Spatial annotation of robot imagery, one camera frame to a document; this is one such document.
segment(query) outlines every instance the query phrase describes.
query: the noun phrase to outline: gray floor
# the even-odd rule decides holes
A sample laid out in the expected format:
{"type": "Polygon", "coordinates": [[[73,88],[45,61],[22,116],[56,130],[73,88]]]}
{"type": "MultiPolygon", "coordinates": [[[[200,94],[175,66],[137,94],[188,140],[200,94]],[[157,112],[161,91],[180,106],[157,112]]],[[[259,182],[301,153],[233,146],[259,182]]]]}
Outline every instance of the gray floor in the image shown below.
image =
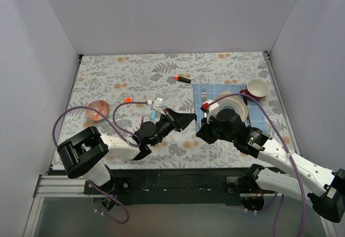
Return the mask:
{"type": "MultiPolygon", "coordinates": [[[[46,236],[272,236],[279,200],[268,211],[253,215],[218,204],[133,205],[130,221],[118,225],[93,212],[91,198],[45,198],[35,237],[46,236]]],[[[301,203],[285,199],[278,236],[296,236],[301,203]]],[[[123,218],[120,207],[114,215],[123,218]]],[[[325,236],[319,217],[310,208],[303,236],[325,236]]]]}

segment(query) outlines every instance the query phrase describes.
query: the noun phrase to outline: table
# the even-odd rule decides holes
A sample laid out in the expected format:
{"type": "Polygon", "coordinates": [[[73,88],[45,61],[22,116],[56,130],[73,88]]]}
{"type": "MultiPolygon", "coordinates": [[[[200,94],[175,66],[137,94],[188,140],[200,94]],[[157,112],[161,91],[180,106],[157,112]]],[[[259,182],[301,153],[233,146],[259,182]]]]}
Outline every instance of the table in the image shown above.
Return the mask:
{"type": "MultiPolygon", "coordinates": [[[[146,101],[159,96],[163,98],[164,107],[191,113],[194,111],[193,83],[248,83],[260,78],[270,86],[269,95],[262,101],[263,107],[289,149],[295,151],[270,73],[261,52],[83,56],[68,107],[105,100],[113,111],[127,97],[146,101]],[[174,76],[177,75],[190,78],[192,84],[176,81],[174,76]]],[[[121,107],[116,121],[134,132],[140,126],[143,111],[148,119],[149,106],[121,107]]],[[[115,135],[107,122],[91,122],[85,110],[79,109],[65,116],[59,143],[89,126],[96,126],[103,134],[115,135]]],[[[194,122],[181,133],[173,131],[151,150],[152,153],[140,161],[104,158],[102,162],[110,169],[246,168],[253,163],[271,166],[241,154],[231,143],[217,141],[208,145],[195,136],[194,122]]],[[[52,170],[63,169],[55,152],[52,170]]]]}

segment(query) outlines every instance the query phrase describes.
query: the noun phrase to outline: red bowl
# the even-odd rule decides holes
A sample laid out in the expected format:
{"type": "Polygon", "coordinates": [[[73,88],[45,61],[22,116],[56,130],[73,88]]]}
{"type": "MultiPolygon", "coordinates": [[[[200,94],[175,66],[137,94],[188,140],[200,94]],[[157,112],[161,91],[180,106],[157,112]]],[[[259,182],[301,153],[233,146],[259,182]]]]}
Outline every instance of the red bowl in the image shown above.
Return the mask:
{"type": "MultiPolygon", "coordinates": [[[[100,113],[102,113],[106,117],[109,116],[110,105],[106,101],[102,101],[102,100],[93,101],[88,105],[88,107],[98,110],[100,113]]],[[[89,109],[86,110],[86,116],[92,121],[101,121],[104,119],[101,115],[89,109]]]]}

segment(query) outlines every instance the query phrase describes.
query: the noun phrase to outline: fork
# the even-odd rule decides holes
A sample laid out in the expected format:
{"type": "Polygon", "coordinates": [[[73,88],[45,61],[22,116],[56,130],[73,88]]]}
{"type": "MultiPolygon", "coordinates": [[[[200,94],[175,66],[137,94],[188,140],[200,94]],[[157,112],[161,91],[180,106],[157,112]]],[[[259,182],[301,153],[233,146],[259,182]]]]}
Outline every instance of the fork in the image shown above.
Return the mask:
{"type": "Polygon", "coordinates": [[[207,101],[207,99],[206,99],[206,89],[205,88],[201,89],[201,100],[203,101],[203,103],[205,101],[207,101]]]}

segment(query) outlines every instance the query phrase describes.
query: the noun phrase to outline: placemat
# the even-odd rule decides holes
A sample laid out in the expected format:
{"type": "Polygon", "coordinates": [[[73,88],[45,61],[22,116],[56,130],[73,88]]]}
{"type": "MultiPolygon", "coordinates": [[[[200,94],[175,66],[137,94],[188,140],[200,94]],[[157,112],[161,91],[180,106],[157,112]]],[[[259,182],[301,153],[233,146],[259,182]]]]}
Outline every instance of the placemat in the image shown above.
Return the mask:
{"type": "MultiPolygon", "coordinates": [[[[194,95],[194,111],[197,115],[197,121],[195,126],[195,131],[198,132],[201,127],[201,119],[204,117],[203,111],[200,109],[203,101],[201,99],[201,90],[206,89],[206,99],[213,100],[215,97],[219,96],[221,93],[228,91],[231,93],[239,93],[241,90],[245,89],[246,85],[234,85],[234,84],[219,84],[219,83],[195,83],[193,85],[193,95],[194,95]]],[[[268,132],[267,125],[265,122],[265,115],[260,110],[260,108],[252,101],[248,100],[248,112],[250,117],[250,122],[252,127],[259,128],[265,132],[268,132]]]]}

